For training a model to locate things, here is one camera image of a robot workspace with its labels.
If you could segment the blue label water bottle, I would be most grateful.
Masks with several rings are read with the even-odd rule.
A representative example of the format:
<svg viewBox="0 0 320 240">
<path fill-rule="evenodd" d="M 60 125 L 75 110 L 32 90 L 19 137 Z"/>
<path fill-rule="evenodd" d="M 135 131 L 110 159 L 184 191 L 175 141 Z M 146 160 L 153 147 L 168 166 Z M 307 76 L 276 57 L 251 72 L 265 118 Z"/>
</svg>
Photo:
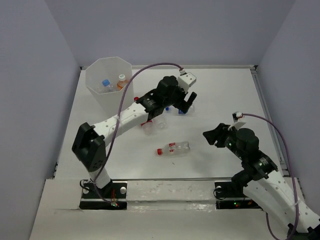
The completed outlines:
<svg viewBox="0 0 320 240">
<path fill-rule="evenodd" d="M 193 116 L 195 114 L 195 106 L 191 105 L 190 108 L 188 109 L 188 111 L 186 113 L 184 113 L 183 111 L 181 111 L 178 108 L 171 106 L 168 106 L 164 109 L 164 112 L 166 114 L 171 114 L 174 116 Z"/>
</svg>

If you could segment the crushed red cap cola bottle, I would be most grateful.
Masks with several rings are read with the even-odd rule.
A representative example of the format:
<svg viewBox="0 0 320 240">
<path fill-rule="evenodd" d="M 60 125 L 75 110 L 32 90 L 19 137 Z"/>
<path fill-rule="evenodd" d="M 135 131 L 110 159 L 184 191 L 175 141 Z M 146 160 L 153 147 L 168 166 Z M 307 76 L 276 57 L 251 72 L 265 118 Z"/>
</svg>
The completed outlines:
<svg viewBox="0 0 320 240">
<path fill-rule="evenodd" d="M 155 154 L 158 157 L 175 158 L 187 155 L 190 152 L 190 143 L 188 141 L 171 142 L 162 148 L 158 148 Z"/>
</svg>

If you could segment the orange tea bottle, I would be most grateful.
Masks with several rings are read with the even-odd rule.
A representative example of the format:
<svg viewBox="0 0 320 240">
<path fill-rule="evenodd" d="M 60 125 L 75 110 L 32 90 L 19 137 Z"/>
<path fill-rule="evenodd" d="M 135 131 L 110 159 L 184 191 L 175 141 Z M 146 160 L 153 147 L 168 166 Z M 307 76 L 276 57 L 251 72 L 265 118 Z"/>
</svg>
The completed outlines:
<svg viewBox="0 0 320 240">
<path fill-rule="evenodd" d="M 127 84 L 128 84 L 128 80 L 125 74 L 120 74 L 118 76 L 118 82 L 116 84 L 117 89 L 120 91 L 121 89 L 123 89 Z"/>
</svg>

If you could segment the clear bottle blue cap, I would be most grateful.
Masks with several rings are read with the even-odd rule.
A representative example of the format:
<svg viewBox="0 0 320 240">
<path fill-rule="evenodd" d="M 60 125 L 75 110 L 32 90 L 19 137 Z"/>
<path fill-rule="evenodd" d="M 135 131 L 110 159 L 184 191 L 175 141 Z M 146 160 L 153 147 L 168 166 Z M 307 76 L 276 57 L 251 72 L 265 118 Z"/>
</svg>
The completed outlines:
<svg viewBox="0 0 320 240">
<path fill-rule="evenodd" d="M 113 93 L 115 91 L 115 88 L 108 79 L 103 80 L 96 88 L 98 94 Z"/>
</svg>

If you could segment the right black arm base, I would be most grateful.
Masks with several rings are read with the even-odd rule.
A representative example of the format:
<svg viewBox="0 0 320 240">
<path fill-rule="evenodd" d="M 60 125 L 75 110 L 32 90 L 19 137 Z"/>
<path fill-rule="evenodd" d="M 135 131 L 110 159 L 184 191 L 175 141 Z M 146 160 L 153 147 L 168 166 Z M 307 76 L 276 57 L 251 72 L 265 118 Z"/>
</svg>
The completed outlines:
<svg viewBox="0 0 320 240">
<path fill-rule="evenodd" d="M 231 181 L 215 182 L 213 196 L 216 199 L 217 210 L 261 209 L 251 198 L 237 192 Z"/>
</svg>

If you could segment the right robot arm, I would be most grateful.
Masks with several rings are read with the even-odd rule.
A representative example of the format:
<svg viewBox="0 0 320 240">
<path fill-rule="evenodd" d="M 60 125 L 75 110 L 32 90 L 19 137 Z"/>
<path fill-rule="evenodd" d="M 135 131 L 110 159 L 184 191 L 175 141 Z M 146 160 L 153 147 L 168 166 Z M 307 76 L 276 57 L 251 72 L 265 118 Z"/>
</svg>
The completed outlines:
<svg viewBox="0 0 320 240">
<path fill-rule="evenodd" d="M 259 149 L 259 138 L 249 128 L 220 123 L 203 132 L 209 145 L 227 148 L 241 161 L 242 171 L 231 178 L 230 190 L 256 202 L 268 216 L 287 228 L 292 240 L 318 240 L 320 216 L 294 193 L 272 159 Z"/>
</svg>

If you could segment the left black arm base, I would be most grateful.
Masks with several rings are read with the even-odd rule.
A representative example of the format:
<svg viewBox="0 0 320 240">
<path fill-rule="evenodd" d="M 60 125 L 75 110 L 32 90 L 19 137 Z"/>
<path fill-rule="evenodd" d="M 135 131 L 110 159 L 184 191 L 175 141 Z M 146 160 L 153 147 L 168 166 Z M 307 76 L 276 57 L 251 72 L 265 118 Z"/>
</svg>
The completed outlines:
<svg viewBox="0 0 320 240">
<path fill-rule="evenodd" d="M 81 210 L 117 211 L 127 209 L 127 181 L 112 181 L 97 191 L 90 180 L 79 182 L 82 193 L 79 202 Z"/>
</svg>

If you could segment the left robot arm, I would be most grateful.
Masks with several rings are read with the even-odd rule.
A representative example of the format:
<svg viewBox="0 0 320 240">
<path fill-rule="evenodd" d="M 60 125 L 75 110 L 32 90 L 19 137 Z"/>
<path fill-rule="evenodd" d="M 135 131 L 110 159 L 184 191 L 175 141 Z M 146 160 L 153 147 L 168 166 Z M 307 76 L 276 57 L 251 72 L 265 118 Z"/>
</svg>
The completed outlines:
<svg viewBox="0 0 320 240">
<path fill-rule="evenodd" d="M 120 114 L 94 125 L 85 122 L 79 127 L 71 149 L 86 168 L 97 196 L 104 198 L 111 191 L 112 180 L 105 169 L 109 156 L 106 147 L 133 127 L 161 115 L 166 107 L 173 106 L 186 113 L 197 96 L 192 92 L 185 100 L 196 80 L 190 72 L 178 77 L 165 76 L 155 89 L 135 100 Z"/>
</svg>

